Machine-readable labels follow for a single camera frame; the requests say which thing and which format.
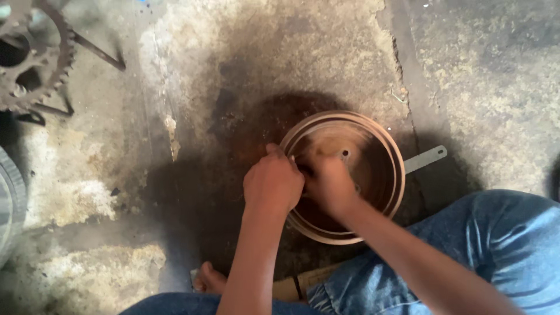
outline hand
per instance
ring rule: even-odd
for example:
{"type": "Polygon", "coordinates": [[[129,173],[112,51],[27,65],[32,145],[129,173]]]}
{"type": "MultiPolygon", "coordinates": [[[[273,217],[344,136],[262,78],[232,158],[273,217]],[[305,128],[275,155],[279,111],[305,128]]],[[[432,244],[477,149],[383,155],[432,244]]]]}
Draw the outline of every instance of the hand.
{"type": "Polygon", "coordinates": [[[300,200],[305,178],[279,146],[267,144],[267,154],[243,180],[245,213],[274,211],[270,214],[280,214],[285,219],[300,200]]]}
{"type": "Polygon", "coordinates": [[[337,156],[317,154],[305,159],[314,171],[313,177],[304,172],[307,192],[333,218],[342,218],[360,197],[344,162],[337,156]]]}

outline concrete floor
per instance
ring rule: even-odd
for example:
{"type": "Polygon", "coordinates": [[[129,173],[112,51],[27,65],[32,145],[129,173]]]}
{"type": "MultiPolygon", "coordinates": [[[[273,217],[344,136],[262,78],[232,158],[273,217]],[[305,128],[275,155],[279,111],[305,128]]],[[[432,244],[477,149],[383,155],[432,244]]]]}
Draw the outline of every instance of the concrete floor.
{"type": "MultiPolygon", "coordinates": [[[[115,314],[190,291],[202,261],[227,273],[243,175],[323,110],[375,119],[404,158],[448,148],[407,176],[402,225],[477,189],[557,197],[558,2],[72,0],[63,12],[121,49],[127,70],[77,47],[74,116],[4,138],[29,190],[26,231],[0,271],[14,314],[115,314]]],[[[286,227],[275,278],[362,250],[286,227]]]]}

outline metal strip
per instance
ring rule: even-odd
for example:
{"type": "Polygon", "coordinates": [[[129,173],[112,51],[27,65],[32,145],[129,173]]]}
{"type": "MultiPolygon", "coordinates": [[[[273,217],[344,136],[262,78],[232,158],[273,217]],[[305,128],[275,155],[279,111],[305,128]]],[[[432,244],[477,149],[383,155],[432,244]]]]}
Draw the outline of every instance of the metal strip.
{"type": "Polygon", "coordinates": [[[447,149],[444,146],[436,146],[431,150],[420,153],[404,162],[405,174],[412,173],[413,171],[434,163],[437,160],[443,159],[446,156],[447,149]]]}

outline person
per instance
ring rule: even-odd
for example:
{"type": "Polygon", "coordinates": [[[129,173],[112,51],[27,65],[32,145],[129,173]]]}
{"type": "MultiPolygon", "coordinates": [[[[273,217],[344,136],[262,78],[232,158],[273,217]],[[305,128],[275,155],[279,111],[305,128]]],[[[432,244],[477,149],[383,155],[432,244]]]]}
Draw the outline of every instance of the person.
{"type": "Polygon", "coordinates": [[[558,203],[484,191],[404,229],[355,193],[337,157],[311,159],[310,177],[278,146],[267,145],[267,153],[243,182],[245,210],[229,278],[206,262],[195,286],[208,294],[163,293],[122,315],[560,314],[558,203]],[[280,234],[304,184],[372,251],[310,288],[308,304],[272,301],[280,234]]]}

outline gear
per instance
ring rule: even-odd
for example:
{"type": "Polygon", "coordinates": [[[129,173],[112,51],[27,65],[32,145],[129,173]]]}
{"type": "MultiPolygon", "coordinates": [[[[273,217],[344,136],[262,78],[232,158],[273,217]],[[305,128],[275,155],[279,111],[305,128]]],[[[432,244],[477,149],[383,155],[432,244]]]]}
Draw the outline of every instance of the gear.
{"type": "Polygon", "coordinates": [[[0,110],[27,113],[30,106],[44,102],[53,90],[67,82],[74,32],[62,14],[45,0],[7,0],[7,4],[11,13],[0,26],[0,44],[10,53],[4,54],[9,56],[3,57],[0,64],[0,110]],[[58,45],[42,43],[30,32],[37,10],[54,22],[60,36],[58,45]]]}

